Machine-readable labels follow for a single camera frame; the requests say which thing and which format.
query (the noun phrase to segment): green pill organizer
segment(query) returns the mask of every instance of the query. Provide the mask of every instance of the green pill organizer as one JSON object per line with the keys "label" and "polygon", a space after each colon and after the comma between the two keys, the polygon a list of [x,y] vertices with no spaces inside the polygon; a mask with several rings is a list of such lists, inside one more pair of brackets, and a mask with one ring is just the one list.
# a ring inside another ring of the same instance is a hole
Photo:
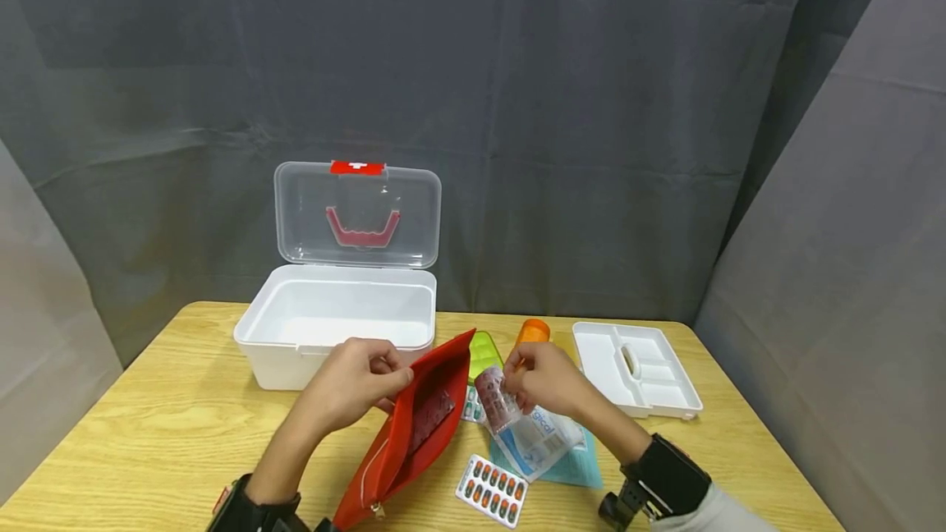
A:
{"label": "green pill organizer", "polygon": [[479,376],[480,372],[483,372],[491,365],[498,365],[499,368],[503,367],[503,360],[499,358],[499,350],[496,349],[493,338],[486,331],[473,333],[473,339],[471,341],[471,372],[466,382],[472,385],[474,378]]}

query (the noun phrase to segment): clear plastic lid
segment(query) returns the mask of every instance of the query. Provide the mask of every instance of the clear plastic lid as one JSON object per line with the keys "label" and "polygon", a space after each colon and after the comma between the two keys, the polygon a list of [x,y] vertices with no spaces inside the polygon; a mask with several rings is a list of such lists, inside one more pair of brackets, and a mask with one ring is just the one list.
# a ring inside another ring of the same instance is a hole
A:
{"label": "clear plastic lid", "polygon": [[437,260],[440,179],[366,163],[283,163],[274,173],[276,241],[294,264],[403,266]]}

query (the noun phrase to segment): pill blister pack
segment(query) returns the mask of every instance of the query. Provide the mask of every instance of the pill blister pack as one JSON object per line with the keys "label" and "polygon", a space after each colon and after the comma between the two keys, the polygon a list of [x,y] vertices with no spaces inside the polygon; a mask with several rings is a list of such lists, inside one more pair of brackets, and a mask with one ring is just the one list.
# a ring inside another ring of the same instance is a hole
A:
{"label": "pill blister pack", "polygon": [[491,365],[479,376],[473,385],[480,395],[480,402],[486,414],[486,424],[493,434],[500,433],[516,421],[522,419],[522,411],[516,403],[516,397],[503,390],[503,369]]}
{"label": "pill blister pack", "polygon": [[430,437],[438,425],[447,419],[450,411],[456,407],[453,399],[446,390],[430,395],[420,409],[415,413],[413,429],[411,431],[411,445],[408,446],[408,455],[412,455],[417,448]]}
{"label": "pill blister pack", "polygon": [[457,486],[457,497],[499,524],[515,528],[528,490],[523,478],[473,455]]}
{"label": "pill blister pack", "polygon": [[483,403],[480,402],[480,395],[475,394],[475,388],[466,387],[466,401],[463,402],[463,412],[460,414],[461,420],[473,421],[479,424],[483,421]]}

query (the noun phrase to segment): gray fabric wall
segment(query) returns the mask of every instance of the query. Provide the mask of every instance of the gray fabric wall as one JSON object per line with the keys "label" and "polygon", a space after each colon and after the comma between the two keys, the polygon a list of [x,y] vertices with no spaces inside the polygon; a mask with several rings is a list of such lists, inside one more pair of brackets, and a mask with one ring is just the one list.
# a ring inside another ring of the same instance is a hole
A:
{"label": "gray fabric wall", "polygon": [[798,0],[755,133],[727,240],[808,110],[870,0]]}
{"label": "gray fabric wall", "polygon": [[119,374],[79,264],[0,140],[0,506]]}
{"label": "gray fabric wall", "polygon": [[946,0],[873,0],[696,331],[848,530],[946,530]]}
{"label": "gray fabric wall", "polygon": [[692,320],[797,0],[6,0],[0,135],[123,362],[282,260],[272,173],[443,179],[441,310]]}

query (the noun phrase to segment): white plastic storage box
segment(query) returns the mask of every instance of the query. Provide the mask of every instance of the white plastic storage box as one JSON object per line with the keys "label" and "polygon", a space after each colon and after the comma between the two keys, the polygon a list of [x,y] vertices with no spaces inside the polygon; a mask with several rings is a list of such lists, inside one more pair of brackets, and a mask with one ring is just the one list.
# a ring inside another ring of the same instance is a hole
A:
{"label": "white plastic storage box", "polygon": [[301,390],[349,337],[387,339],[412,362],[434,345],[440,179],[364,163],[283,163],[274,173],[269,274],[234,339],[262,388]]}
{"label": "white plastic storage box", "polygon": [[703,410],[659,328],[579,322],[572,333],[585,376],[624,413],[691,420]]}

